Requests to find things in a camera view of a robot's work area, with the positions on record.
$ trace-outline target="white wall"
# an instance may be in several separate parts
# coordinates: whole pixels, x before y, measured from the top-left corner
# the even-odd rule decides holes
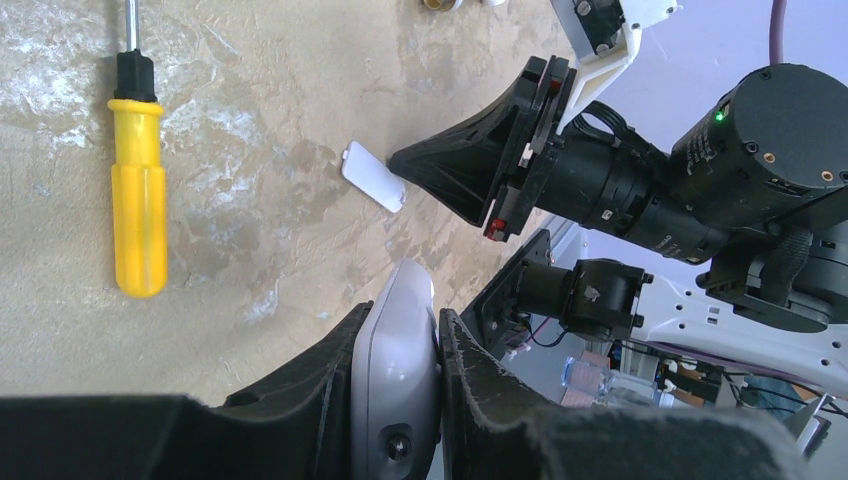
[[[636,62],[602,96],[645,138],[668,151],[747,73],[768,63],[768,0],[681,0],[684,8],[645,32]],[[784,34],[789,63],[822,70],[848,84],[844,27],[848,2],[789,0]],[[704,267],[689,267],[620,240],[591,232],[589,256],[650,268],[694,286]],[[848,420],[834,425],[811,462],[814,479],[840,478],[848,466]]]

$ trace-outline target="white plastic piece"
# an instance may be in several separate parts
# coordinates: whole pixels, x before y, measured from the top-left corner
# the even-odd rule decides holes
[[[642,45],[642,30],[655,25],[677,9],[677,0],[619,0],[624,13],[619,41],[601,55],[578,59],[577,73],[565,111],[557,125],[561,135],[566,125],[633,63]]]
[[[734,314],[732,306],[703,291],[659,276],[642,286],[636,313],[645,320],[633,329],[631,340],[776,370],[804,379],[811,387],[848,396],[848,325],[830,325],[819,333],[772,328]]]
[[[342,175],[388,211],[397,213],[406,201],[406,187],[386,165],[365,150],[359,142],[350,142],[342,153]]]

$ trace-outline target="black cylindrical actuator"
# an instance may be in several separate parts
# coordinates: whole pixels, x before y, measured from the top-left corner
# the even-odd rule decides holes
[[[556,163],[539,208],[691,264],[709,260],[727,243],[727,231],[703,225],[668,198],[650,166],[629,150],[577,133],[542,154]]]
[[[756,225],[848,181],[848,87],[801,65],[742,79],[674,145],[669,193],[705,225]]]

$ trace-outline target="screwdriver shaft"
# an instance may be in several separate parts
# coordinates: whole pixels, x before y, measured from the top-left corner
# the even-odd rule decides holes
[[[126,0],[127,6],[127,51],[141,49],[138,38],[138,0]]]

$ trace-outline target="black cable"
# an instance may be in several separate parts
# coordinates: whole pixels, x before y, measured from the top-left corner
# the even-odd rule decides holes
[[[529,319],[529,318],[525,318],[525,319],[524,319],[524,321],[526,322],[527,331],[528,331],[528,332],[530,332],[530,340],[532,340],[532,341],[533,341],[533,343],[535,343],[536,345],[538,345],[538,346],[540,346],[540,347],[542,347],[542,348],[553,348],[553,347],[556,347],[557,345],[559,345],[559,343],[560,343],[560,342],[562,341],[562,339],[565,337],[565,334],[566,334],[566,333],[568,333],[568,330],[567,330],[567,329],[565,329],[565,328],[563,328],[563,329],[562,329],[562,333],[560,333],[560,334],[559,334],[559,337],[557,337],[557,339],[556,339],[556,340],[554,340],[552,343],[539,343],[539,341],[538,341],[538,340],[536,340],[536,336],[535,336],[535,335],[536,335],[536,333],[533,331],[533,326],[532,326],[532,325],[530,325],[530,319]]]
[[[553,348],[553,347],[556,347],[557,345],[559,345],[559,342],[562,341],[562,339],[563,339],[563,337],[565,337],[566,333],[568,333],[568,330],[563,329],[562,333],[559,334],[559,337],[557,337],[557,339],[554,340],[553,343],[547,343],[547,344],[539,343],[535,338],[533,338],[533,334],[530,334],[530,338],[533,340],[533,343],[535,343],[536,345],[538,345],[542,348]]]
[[[747,373],[726,373],[726,375],[727,376],[731,376],[731,375],[732,376],[747,376],[747,375],[751,375],[751,374],[747,374]],[[809,391],[810,393],[818,396],[819,398],[821,398],[823,396],[820,392],[813,390],[810,387],[806,387],[804,385],[801,385],[800,383],[793,382],[791,380],[784,380],[782,378],[771,377],[771,376],[768,376],[768,375],[751,375],[751,376],[754,376],[754,377],[761,376],[761,377],[766,377],[766,378],[774,378],[776,380],[781,380],[781,381],[790,383],[792,385],[795,385],[797,387],[803,388],[804,390]],[[745,388],[747,388],[748,390],[754,391],[754,392],[768,393],[769,395],[774,395],[775,397],[785,398],[786,400],[789,400],[791,402],[795,402],[795,403],[800,404],[800,405],[809,405],[807,402],[805,402],[805,401],[803,401],[799,398],[795,398],[795,397],[792,397],[790,395],[785,395],[785,394],[782,394],[780,392],[775,392],[774,390],[769,390],[767,388],[752,387],[752,386],[747,386]],[[839,408],[835,403],[831,403],[830,407],[831,408],[827,408],[827,407],[821,408],[821,411],[825,412],[825,413],[831,413],[831,414],[834,414],[834,415],[839,415],[839,416],[844,417],[845,419],[848,420],[848,413],[845,413],[845,411],[842,410],[841,408]]]
[[[780,408],[780,407],[762,407],[762,408],[757,408],[757,410],[776,410],[778,412],[789,412],[789,413],[792,413],[792,414],[797,413],[795,410],[789,410],[788,408]]]
[[[651,357],[659,358],[660,360],[671,360],[672,362],[688,363],[688,364],[692,365],[692,362],[683,360],[681,358],[674,357],[672,355],[665,355],[665,354],[662,354],[662,353],[654,353],[654,352],[651,352],[650,350],[647,350],[647,351],[646,350],[640,350],[636,347],[631,347],[630,345],[625,345],[621,340],[615,340],[613,343],[615,345],[618,345],[619,347],[625,349],[625,350],[630,350],[631,352],[641,353],[642,355],[648,355],[648,356],[651,356]]]

